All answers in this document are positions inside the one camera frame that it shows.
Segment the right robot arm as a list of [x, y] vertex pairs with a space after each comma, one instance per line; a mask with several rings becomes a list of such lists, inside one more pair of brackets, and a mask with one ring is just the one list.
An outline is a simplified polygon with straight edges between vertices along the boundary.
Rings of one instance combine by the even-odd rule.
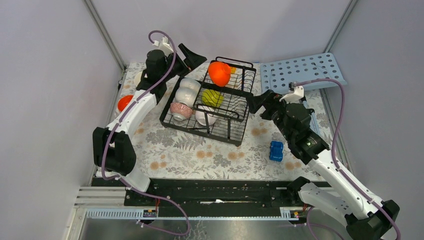
[[292, 155], [338, 193], [334, 196], [298, 177], [287, 187], [287, 201], [293, 206], [305, 203], [318, 208], [342, 224], [353, 240], [379, 240], [395, 227], [400, 207], [393, 200], [382, 200], [337, 160], [329, 145], [310, 128], [312, 108], [286, 99], [272, 90], [257, 96], [250, 93], [246, 98], [249, 112], [264, 107], [260, 117], [275, 124]]

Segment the black wire dish rack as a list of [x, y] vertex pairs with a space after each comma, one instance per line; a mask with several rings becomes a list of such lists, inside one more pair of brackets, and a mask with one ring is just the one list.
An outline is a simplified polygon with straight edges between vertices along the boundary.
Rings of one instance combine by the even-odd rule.
[[231, 73], [229, 83], [225, 87], [214, 84], [209, 74], [206, 73], [203, 79], [199, 81], [201, 87], [192, 108], [194, 113], [196, 113], [198, 106], [207, 106], [202, 102], [202, 93], [204, 90], [209, 89], [220, 92], [224, 97], [221, 106], [207, 106], [215, 109], [213, 114], [217, 116], [216, 122], [212, 125], [202, 126], [196, 121], [194, 115], [184, 121], [178, 121], [173, 118], [170, 105], [176, 101], [175, 94], [180, 86], [181, 78], [177, 80], [169, 100], [160, 115], [159, 121], [165, 128], [240, 146], [249, 116], [247, 96], [252, 92], [257, 70], [251, 62], [226, 57], [216, 57], [215, 61], [223, 62], [230, 67], [236, 68], [236, 72]]

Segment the beige patterned bowl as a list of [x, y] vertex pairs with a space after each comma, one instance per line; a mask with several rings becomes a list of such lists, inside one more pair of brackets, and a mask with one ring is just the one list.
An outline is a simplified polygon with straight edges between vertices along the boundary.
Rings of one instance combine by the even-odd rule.
[[134, 83], [134, 85], [135, 85], [135, 87], [136, 87], [136, 88], [138, 87], [138, 85], [139, 85], [139, 84], [140, 84], [140, 82], [141, 82], [142, 74], [143, 74], [143, 72], [142, 72], [142, 71], [140, 71], [140, 72], [138, 72], [138, 73], [134, 76], [133, 83]]

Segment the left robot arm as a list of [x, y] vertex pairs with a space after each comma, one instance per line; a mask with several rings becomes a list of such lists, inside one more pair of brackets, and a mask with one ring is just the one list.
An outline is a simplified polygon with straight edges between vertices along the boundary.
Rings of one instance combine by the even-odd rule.
[[145, 69], [134, 81], [136, 91], [128, 105], [106, 127], [97, 127], [92, 133], [93, 161], [100, 168], [102, 177], [106, 172], [111, 178], [119, 178], [136, 191], [136, 199], [144, 206], [152, 204], [155, 192], [150, 178], [136, 167], [136, 152], [131, 139], [147, 114], [160, 102], [167, 91], [167, 81], [185, 77], [207, 61], [205, 56], [178, 45], [185, 57], [181, 59], [170, 46], [158, 46], [146, 55]]

